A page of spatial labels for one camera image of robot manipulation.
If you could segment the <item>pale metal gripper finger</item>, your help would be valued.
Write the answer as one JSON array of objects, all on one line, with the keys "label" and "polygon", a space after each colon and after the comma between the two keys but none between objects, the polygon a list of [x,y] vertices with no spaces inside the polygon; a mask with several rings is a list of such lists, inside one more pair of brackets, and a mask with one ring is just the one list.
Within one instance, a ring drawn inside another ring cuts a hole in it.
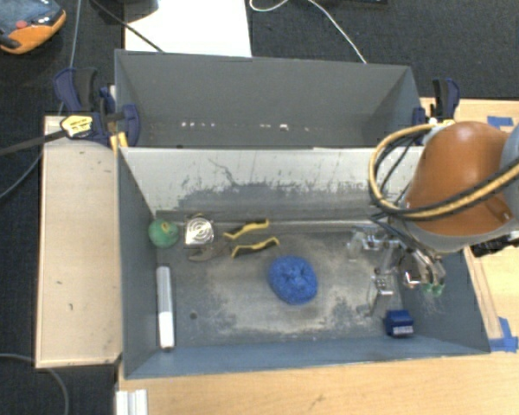
[{"label": "pale metal gripper finger", "polygon": [[391,274],[374,274],[367,293],[366,316],[384,317],[394,298],[394,278]]},{"label": "pale metal gripper finger", "polygon": [[358,259],[365,252],[396,249],[399,241],[379,227],[354,227],[348,241],[348,257]]}]

